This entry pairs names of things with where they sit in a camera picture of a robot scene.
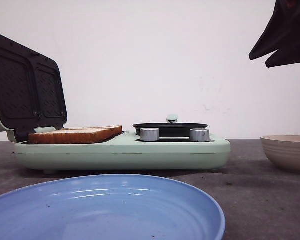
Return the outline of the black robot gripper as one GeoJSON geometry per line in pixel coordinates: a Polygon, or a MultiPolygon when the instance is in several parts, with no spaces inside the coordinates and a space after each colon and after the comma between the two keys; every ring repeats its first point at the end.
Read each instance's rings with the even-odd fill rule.
{"type": "Polygon", "coordinates": [[[277,50],[266,60],[267,68],[300,63],[300,35],[283,44],[289,33],[300,33],[300,0],[277,0],[276,8],[278,15],[271,17],[249,53],[249,59],[255,60],[277,50]]]}

